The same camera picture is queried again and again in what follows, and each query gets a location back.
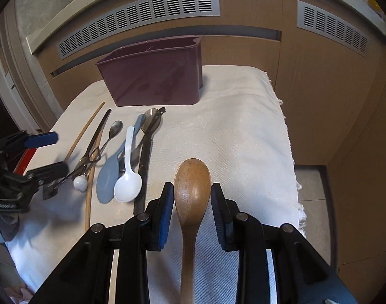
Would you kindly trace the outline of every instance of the dark red plastic container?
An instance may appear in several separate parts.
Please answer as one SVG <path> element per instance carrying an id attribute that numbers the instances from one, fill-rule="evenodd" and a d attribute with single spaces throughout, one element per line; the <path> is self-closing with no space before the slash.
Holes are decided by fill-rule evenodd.
<path id="1" fill-rule="evenodd" d="M 202 87 L 200 41 L 199 35 L 143 41 L 96 65 L 117 106 L 192 105 Z"/>

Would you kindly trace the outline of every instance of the wooden stick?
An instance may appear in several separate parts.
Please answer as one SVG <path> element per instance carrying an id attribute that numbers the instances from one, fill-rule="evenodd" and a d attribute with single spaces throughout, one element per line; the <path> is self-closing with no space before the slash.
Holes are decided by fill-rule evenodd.
<path id="1" fill-rule="evenodd" d="M 85 126 L 83 127 L 83 129 L 81 130 L 79 135 L 77 136 L 75 142 L 73 142 L 72 147 L 69 149 L 68 154 L 67 154 L 66 158 L 64 159 L 65 162 L 67 162 L 69 160 L 69 157 L 73 153 L 73 150 L 75 149 L 76 145 L 79 143 L 79 141 L 82 138 L 83 134 L 85 133 L 86 129 L 90 126 L 93 119 L 97 116 L 97 113 L 99 113 L 99 111 L 101 110 L 101 108 L 103 107 L 104 104 L 105 104 L 105 102 L 101 103 L 101 105 L 97 108 L 97 110 L 90 117 L 89 121 L 86 122 Z"/>
<path id="2" fill-rule="evenodd" d="M 104 126 L 101 128 L 100 133 L 96 138 L 96 142 L 94 143 L 93 149 L 97 148 L 100 145 L 101 137 L 103 135 Z M 92 159 L 95 159 L 97 152 L 93 154 Z M 94 170 L 96 168 L 96 164 L 93 164 L 90 168 L 88 175 L 88 187 L 86 190 L 86 208 L 85 208 L 85 232 L 90 228 L 90 209 L 92 208 L 92 192 L 93 192 L 93 178 L 94 178 Z"/>

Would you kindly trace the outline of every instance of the blue handle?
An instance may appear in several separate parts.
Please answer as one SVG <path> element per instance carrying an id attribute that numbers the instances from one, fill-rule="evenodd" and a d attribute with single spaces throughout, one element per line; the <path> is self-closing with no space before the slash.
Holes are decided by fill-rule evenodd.
<path id="1" fill-rule="evenodd" d="M 29 136 L 24 142 L 24 147 L 28 149 L 35 149 L 38 147 L 55 144 L 58 141 L 58 134 L 56 132 L 48 132 L 46 134 Z"/>

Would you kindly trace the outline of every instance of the air vent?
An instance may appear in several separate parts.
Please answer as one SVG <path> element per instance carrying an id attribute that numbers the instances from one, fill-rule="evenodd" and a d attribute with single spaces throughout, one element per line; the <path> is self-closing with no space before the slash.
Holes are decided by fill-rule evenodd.
<path id="1" fill-rule="evenodd" d="M 297 2 L 297 27 L 311 31 L 365 55 L 369 38 L 351 24 L 321 8 Z"/>
<path id="2" fill-rule="evenodd" d="M 220 16 L 219 0 L 138 0 L 85 24 L 59 42 L 57 49 L 64 59 L 92 43 L 128 29 L 198 16 Z"/>

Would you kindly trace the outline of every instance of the wall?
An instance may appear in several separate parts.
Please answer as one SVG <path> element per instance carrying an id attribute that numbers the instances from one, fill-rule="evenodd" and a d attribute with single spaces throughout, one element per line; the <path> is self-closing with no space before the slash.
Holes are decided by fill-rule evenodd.
<path id="1" fill-rule="evenodd" d="M 42 29 L 58 12 L 72 1 L 73 0 L 15 0 L 17 29 L 25 58 L 42 95 L 57 118 L 62 114 L 63 110 L 56 100 L 37 58 L 30 54 L 26 37 Z"/>

